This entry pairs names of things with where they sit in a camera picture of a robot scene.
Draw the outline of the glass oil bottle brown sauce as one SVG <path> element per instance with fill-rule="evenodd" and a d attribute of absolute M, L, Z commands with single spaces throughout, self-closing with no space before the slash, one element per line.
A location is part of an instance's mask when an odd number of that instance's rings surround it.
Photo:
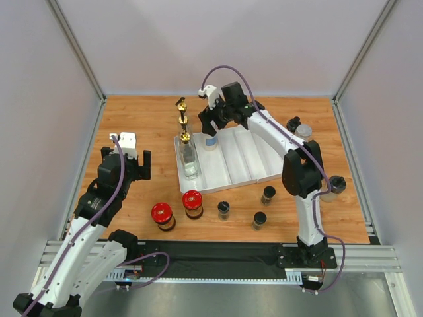
<path fill-rule="evenodd" d="M 175 103 L 175 106 L 177 107 L 181 115 L 183 116 L 187 109 L 187 105 L 185 103 L 185 97 L 180 97 L 179 100 Z"/>

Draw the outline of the glass oil bottle dark sauce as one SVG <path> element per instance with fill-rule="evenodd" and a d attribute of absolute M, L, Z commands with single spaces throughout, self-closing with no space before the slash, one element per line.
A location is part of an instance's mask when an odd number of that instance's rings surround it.
<path fill-rule="evenodd" d="M 178 118 L 178 123 L 180 125 L 180 132 L 187 133 L 192 135 L 192 129 L 190 126 L 190 119 L 189 116 L 186 114 L 185 111 L 181 111 Z"/>

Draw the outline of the salt jar blue label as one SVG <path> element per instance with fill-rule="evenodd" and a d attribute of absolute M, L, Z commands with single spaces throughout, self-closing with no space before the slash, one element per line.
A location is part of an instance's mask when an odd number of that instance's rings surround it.
<path fill-rule="evenodd" d="M 217 147 L 218 138 L 217 135 L 211 136 L 208 134 L 203 134 L 203 148 L 206 151 L 213 151 Z"/>

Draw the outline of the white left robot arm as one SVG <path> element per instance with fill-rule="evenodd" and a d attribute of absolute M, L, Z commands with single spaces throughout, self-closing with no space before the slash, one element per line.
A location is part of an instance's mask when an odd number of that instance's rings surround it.
<path fill-rule="evenodd" d="M 151 152 L 138 160 L 135 147 L 101 149 L 97 177 L 80 197 L 67 236 L 47 272 L 29 293 L 20 293 L 13 308 L 21 316 L 80 316 L 87 300 L 120 264 L 137 260 L 137 236 L 115 230 L 90 262 L 95 243 L 121 210 L 132 182 L 150 180 Z"/>

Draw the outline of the clear glass oil bottle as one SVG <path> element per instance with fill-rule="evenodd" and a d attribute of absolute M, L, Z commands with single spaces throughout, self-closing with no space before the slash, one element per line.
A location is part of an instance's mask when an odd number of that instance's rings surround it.
<path fill-rule="evenodd" d="M 191 138 L 191 134 L 186 131 L 179 135 L 178 152 L 184 176 L 187 179 L 197 178 L 200 173 L 197 150 Z"/>

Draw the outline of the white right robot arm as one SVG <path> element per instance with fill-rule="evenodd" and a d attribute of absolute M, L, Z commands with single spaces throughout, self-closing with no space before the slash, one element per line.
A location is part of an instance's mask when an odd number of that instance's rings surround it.
<path fill-rule="evenodd" d="M 282 184 L 295 198 L 299 221 L 294 255 L 301 265 L 314 267 L 328 248 L 321 228 L 319 194 L 324 168 L 319 144 L 304 141 L 276 122 L 261 103 L 244 94 L 238 82 L 221 88 L 204 86 L 198 96 L 208 103 L 198 115 L 202 133 L 214 136 L 235 122 L 263 139 L 281 157 Z"/>

